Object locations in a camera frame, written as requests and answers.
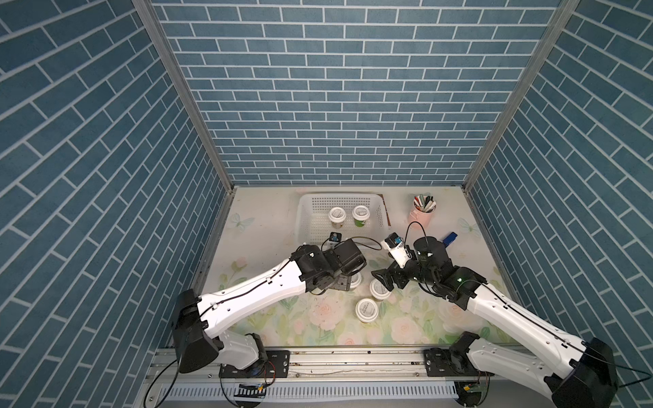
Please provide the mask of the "white plastic basket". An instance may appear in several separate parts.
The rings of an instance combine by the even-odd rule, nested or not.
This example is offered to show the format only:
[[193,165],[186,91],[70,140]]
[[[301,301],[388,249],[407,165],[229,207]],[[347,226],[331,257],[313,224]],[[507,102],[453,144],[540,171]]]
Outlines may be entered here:
[[316,193],[299,200],[295,236],[299,244],[319,245],[332,232],[343,238],[366,236],[382,241],[389,234],[386,207],[380,195]]

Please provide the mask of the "yogurt cup red label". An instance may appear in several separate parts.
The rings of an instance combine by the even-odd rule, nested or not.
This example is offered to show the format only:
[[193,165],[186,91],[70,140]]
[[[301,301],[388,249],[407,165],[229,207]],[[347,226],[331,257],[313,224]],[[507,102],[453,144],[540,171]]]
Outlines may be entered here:
[[340,229],[345,224],[347,212],[341,207],[332,207],[328,213],[328,218],[333,229]]

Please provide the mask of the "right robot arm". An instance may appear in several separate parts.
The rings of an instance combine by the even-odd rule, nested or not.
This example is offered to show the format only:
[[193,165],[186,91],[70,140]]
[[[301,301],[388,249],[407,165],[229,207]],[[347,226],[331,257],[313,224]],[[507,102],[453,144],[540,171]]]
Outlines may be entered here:
[[458,374],[497,374],[532,389],[557,407],[608,407],[618,391],[612,349],[598,338],[584,341],[532,314],[485,277],[455,265],[442,241],[426,236],[406,246],[396,233],[381,243],[393,258],[374,278],[393,291],[411,280],[459,309],[493,324],[525,347],[518,352],[464,331],[449,348]]

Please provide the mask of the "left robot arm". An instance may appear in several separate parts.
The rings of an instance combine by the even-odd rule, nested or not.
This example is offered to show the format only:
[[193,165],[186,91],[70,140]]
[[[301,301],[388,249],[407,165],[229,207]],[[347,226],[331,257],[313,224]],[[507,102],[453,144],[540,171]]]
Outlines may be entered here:
[[265,346],[255,333],[240,335],[230,328],[284,299],[336,286],[341,278],[361,271],[367,260],[352,239],[332,249],[299,246],[288,259],[234,287],[178,295],[170,319],[177,371],[198,371],[217,361],[254,375],[267,363]]

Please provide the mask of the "yogurt cup top middle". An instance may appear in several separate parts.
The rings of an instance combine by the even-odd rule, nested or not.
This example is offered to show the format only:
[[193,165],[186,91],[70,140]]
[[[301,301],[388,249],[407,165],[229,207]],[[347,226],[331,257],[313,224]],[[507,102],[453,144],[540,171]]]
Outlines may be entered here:
[[362,274],[356,273],[350,278],[350,290],[355,290],[362,283]]

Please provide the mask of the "yogurt cup centre right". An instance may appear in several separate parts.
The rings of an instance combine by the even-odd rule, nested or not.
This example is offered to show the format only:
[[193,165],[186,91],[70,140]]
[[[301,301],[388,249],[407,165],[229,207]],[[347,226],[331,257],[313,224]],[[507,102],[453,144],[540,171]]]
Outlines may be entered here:
[[372,280],[370,285],[369,285],[370,292],[372,296],[377,300],[377,301],[384,301],[388,299],[391,296],[391,291],[388,290],[382,282],[379,280]]

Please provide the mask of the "yogurt cup bottom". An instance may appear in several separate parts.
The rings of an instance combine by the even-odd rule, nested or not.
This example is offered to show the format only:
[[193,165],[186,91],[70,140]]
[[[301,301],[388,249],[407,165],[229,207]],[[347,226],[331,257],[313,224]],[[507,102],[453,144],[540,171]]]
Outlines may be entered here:
[[379,306],[372,299],[361,299],[355,306],[355,314],[362,323],[369,324],[379,317]]

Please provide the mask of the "blue clip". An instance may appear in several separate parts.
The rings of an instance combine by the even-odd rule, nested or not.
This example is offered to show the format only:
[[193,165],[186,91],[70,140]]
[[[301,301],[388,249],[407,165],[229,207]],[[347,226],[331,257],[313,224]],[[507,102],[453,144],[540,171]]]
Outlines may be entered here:
[[454,241],[457,239],[457,233],[451,232],[449,233],[445,238],[443,238],[441,241],[443,245],[448,248]]

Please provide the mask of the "pink pen holder cup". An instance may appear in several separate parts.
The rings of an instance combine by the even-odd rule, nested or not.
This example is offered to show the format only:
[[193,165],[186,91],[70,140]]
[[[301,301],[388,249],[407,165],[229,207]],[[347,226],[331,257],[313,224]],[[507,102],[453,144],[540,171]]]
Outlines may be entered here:
[[432,219],[433,214],[434,214],[433,211],[424,212],[419,207],[414,207],[413,210],[411,210],[411,212],[408,215],[408,222],[420,223],[421,226],[423,226],[423,228],[427,229],[430,225],[430,221]]

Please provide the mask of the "pens in holder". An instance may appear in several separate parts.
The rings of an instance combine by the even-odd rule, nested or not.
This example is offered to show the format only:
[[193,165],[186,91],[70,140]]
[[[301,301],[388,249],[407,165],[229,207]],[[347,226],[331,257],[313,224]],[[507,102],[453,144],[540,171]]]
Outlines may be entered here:
[[418,212],[429,214],[435,210],[436,205],[435,197],[432,195],[415,195],[413,197],[413,207]]

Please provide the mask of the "red chopsticks packet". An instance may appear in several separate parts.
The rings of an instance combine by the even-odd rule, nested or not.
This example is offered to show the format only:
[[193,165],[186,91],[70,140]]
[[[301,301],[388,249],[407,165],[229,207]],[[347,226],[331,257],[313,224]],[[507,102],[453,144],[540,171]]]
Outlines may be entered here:
[[382,203],[383,203],[383,206],[384,206],[384,215],[385,215],[385,219],[386,219],[386,221],[387,221],[388,229],[390,229],[390,228],[392,227],[392,224],[391,224],[391,220],[390,220],[390,217],[389,217],[389,210],[388,210],[388,206],[387,206],[386,200],[385,200],[383,194],[378,194],[378,196],[379,196],[379,197],[381,198],[381,200],[382,200]]

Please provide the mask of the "aluminium mounting rail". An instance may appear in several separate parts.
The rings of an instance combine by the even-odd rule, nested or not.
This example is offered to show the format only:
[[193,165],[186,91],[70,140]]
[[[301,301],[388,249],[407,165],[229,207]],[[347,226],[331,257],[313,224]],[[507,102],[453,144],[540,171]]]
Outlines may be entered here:
[[410,378],[483,379],[487,373],[516,383],[548,377],[537,357],[515,348],[483,344],[467,357],[462,351],[427,347],[269,348],[268,378],[318,381],[382,381]]

